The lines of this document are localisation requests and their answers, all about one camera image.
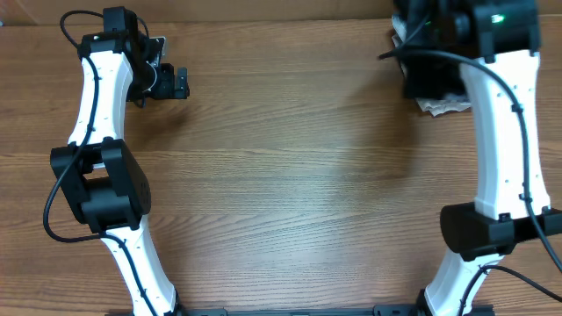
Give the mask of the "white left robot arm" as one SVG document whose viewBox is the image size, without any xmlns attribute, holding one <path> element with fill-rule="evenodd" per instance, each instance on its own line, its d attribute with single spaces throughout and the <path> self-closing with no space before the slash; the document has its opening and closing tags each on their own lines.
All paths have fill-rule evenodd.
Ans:
<svg viewBox="0 0 562 316">
<path fill-rule="evenodd" d="M 102 32 L 73 45 L 83 67 L 76 125 L 50 154 L 56 177 L 43 226 L 63 243 L 102 241 L 130 293 L 134 315 L 185 315 L 148 228 L 148 178 L 124 141 L 126 105 L 186 99 L 186 68 L 162 62 L 166 39 L 125 7 L 105 8 Z"/>
</svg>

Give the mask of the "black t-shirt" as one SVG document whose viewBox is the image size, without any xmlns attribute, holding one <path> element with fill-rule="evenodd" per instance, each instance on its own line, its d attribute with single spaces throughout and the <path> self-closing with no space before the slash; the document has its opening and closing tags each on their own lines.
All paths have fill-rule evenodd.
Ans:
<svg viewBox="0 0 562 316">
<path fill-rule="evenodd" d="M 444 100 L 449 95 L 464 97 L 465 86 L 458 64 L 440 57 L 407 57 L 400 61 L 405 68 L 405 98 Z"/>
</svg>

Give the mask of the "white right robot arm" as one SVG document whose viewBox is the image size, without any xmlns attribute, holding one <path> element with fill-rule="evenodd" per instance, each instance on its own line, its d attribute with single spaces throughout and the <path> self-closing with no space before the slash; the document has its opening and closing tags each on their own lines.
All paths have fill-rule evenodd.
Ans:
<svg viewBox="0 0 562 316">
<path fill-rule="evenodd" d="M 473 299 L 488 273 L 525 241 L 561 231 L 538 149 L 536 86 L 541 35 L 537 4 L 520 1 L 395 3 L 391 56 L 404 95 L 422 101 L 466 99 L 478 154 L 477 193 L 440 213 L 446 244 L 434 279 L 407 315 L 490 315 Z"/>
</svg>

